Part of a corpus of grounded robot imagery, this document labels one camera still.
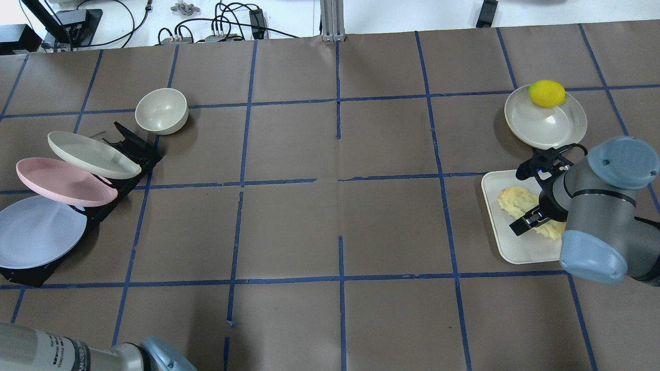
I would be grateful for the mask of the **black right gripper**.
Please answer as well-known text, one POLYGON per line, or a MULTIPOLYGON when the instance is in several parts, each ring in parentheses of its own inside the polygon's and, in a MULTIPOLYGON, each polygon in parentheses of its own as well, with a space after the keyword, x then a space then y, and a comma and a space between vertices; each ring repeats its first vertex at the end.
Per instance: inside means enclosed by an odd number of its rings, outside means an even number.
POLYGON ((572 148, 580 148, 585 157, 588 155, 587 148, 580 144, 568 144, 559 148, 551 147, 537 151, 516 169, 516 178, 519 181, 534 178, 540 186, 541 192, 538 197, 538 205, 526 211, 523 216, 509 225, 515 235, 525 234, 537 226, 544 225, 549 220, 558 222, 567 220, 568 207, 559 203, 554 192, 554 184, 574 165, 563 156, 572 148))

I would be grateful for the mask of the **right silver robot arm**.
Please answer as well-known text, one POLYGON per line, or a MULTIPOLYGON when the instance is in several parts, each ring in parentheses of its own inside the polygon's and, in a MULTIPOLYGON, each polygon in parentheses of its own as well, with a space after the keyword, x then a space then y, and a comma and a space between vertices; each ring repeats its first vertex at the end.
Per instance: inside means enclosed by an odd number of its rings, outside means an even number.
POLYGON ((658 222, 636 216, 639 190, 658 176, 658 154, 636 137, 613 137, 572 163, 573 145, 540 150, 518 166, 516 178, 535 178, 538 205, 510 224, 516 235, 564 222, 559 263, 573 276, 601 283, 631 277, 659 282, 658 222))

